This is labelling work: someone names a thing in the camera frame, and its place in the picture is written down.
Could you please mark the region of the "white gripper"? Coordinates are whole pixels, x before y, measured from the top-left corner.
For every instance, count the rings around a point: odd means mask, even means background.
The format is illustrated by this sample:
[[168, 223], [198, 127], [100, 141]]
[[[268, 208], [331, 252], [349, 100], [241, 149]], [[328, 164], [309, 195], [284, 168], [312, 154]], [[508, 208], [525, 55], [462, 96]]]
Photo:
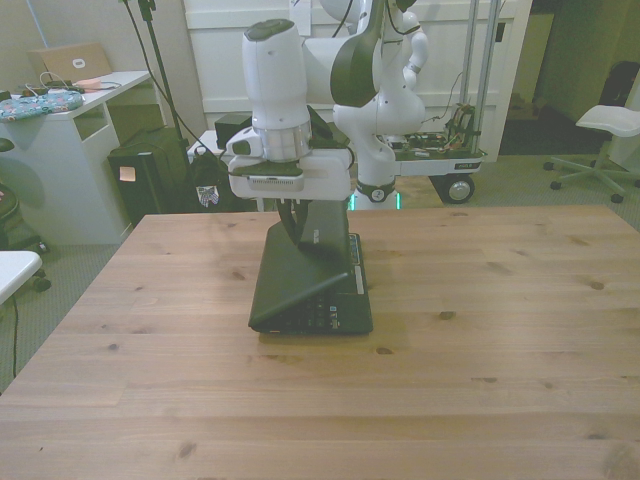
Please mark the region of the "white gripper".
[[279, 199], [280, 221], [292, 244], [297, 245], [310, 200], [338, 201], [350, 195], [349, 162], [347, 151], [312, 151], [286, 162], [235, 156], [228, 165], [229, 182], [239, 197]]

